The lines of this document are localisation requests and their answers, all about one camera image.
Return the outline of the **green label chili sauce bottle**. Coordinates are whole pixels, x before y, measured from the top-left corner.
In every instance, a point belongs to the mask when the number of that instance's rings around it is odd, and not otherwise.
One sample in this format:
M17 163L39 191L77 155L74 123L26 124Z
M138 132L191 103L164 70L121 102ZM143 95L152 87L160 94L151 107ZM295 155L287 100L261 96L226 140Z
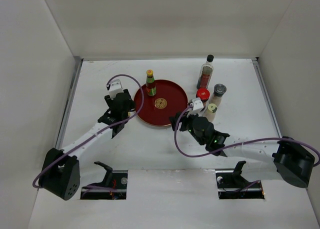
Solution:
M156 82L154 78L153 70L149 69L146 71L146 93L148 96L153 97L156 95Z

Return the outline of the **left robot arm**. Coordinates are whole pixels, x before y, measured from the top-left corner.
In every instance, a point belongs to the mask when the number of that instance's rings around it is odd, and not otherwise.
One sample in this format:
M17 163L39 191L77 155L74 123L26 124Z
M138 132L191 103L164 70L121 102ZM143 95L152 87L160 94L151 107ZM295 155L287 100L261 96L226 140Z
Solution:
M71 199L80 186L80 157L85 152L113 139L125 127L135 102L127 89L110 91L104 97L108 109L97 123L78 140L62 149L50 149L42 171L33 181L36 188L45 189L59 198Z

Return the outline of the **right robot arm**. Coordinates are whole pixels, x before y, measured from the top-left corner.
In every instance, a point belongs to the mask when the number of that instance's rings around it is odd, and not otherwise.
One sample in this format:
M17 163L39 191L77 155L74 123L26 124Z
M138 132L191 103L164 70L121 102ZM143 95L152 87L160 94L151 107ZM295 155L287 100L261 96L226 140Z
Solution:
M206 117L178 112L169 118L174 132L189 132L204 146L205 155L241 158L232 172L238 187L259 180L282 180L298 187L309 186L313 168L318 164L312 146L291 137L245 140L215 129Z

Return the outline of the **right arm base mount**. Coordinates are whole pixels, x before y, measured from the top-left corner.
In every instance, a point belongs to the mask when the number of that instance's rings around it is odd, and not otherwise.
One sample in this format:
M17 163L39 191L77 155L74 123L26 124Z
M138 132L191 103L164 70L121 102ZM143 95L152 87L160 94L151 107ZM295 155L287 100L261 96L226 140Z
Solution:
M239 161L234 169L215 171L217 193L220 200L265 199L260 180L248 181L242 177L246 161Z

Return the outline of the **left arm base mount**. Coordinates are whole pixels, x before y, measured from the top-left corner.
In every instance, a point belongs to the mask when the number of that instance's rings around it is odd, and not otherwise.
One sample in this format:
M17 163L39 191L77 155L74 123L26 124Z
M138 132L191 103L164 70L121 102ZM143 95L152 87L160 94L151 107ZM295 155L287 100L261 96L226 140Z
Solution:
M128 171L113 170L110 166L95 161L95 165L104 169L104 177L82 187L81 200L126 200L128 187Z

